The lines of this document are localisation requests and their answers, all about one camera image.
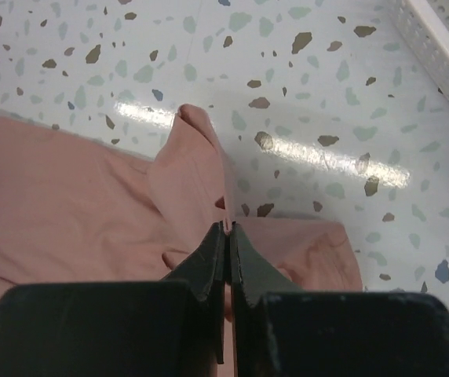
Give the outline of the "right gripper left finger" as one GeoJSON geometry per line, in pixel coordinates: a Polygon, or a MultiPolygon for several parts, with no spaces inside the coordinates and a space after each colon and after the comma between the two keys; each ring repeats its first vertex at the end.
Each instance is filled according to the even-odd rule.
{"type": "Polygon", "coordinates": [[[158,364],[221,364],[225,320],[223,225],[212,224],[197,249],[158,287],[158,364]]]}

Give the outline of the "pink t shirt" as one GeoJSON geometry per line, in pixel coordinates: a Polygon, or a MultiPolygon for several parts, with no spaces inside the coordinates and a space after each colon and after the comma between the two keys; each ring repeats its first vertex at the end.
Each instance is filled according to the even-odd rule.
{"type": "Polygon", "coordinates": [[[237,214],[207,114],[181,106],[153,161],[0,117],[0,376],[236,376],[229,238],[302,291],[266,295],[280,376],[333,376],[355,342],[338,292],[362,280],[342,224],[237,214]],[[159,365],[158,284],[214,223],[225,233],[224,357],[159,365]]]}

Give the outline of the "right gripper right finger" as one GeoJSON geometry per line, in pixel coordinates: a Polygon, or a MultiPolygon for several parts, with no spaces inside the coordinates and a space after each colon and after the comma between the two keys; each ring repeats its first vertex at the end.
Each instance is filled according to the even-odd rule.
{"type": "Polygon", "coordinates": [[[280,376],[281,363],[266,295],[302,289],[271,265],[235,223],[229,238],[232,328],[236,376],[280,376]]]}

